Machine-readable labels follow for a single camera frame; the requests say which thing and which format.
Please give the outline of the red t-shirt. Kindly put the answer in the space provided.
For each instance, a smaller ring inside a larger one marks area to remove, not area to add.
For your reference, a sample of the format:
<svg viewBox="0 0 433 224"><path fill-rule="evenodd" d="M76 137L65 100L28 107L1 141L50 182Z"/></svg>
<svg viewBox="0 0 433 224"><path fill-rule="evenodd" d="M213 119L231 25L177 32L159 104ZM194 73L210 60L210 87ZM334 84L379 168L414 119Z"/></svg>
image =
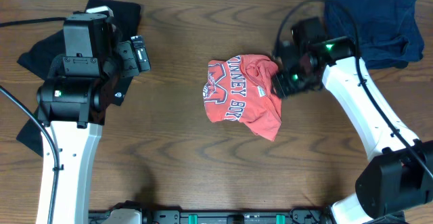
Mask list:
<svg viewBox="0 0 433 224"><path fill-rule="evenodd" d="M255 135L274 141L281 126L281 99L271 84L277 71L277 64L265 55L210 61L203 88L208 119L240 122Z"/></svg>

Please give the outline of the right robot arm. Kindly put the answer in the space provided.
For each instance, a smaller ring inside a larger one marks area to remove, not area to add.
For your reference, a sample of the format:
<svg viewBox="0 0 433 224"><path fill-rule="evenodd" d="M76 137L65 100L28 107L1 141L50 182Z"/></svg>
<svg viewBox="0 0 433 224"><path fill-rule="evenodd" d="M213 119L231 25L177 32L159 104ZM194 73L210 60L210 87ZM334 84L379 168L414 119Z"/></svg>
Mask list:
<svg viewBox="0 0 433 224"><path fill-rule="evenodd" d="M272 92L285 99L327 89L358 133L368 164L355 192L327 207L320 223L403 223L404 212L432 201L432 143L422 141L396 115L371 79L357 42L330 38L318 18L291 28L277 41L283 68Z"/></svg>

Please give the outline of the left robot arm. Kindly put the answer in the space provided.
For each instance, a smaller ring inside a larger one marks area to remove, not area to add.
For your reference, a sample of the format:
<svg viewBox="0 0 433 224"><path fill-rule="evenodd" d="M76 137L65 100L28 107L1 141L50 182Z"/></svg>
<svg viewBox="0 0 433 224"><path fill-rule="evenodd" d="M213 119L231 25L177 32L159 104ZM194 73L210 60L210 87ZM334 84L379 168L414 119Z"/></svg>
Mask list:
<svg viewBox="0 0 433 224"><path fill-rule="evenodd" d="M122 40L107 6L66 18L65 50L37 91L43 174L37 223L87 223L93 162L121 79L151 69L143 37Z"/></svg>

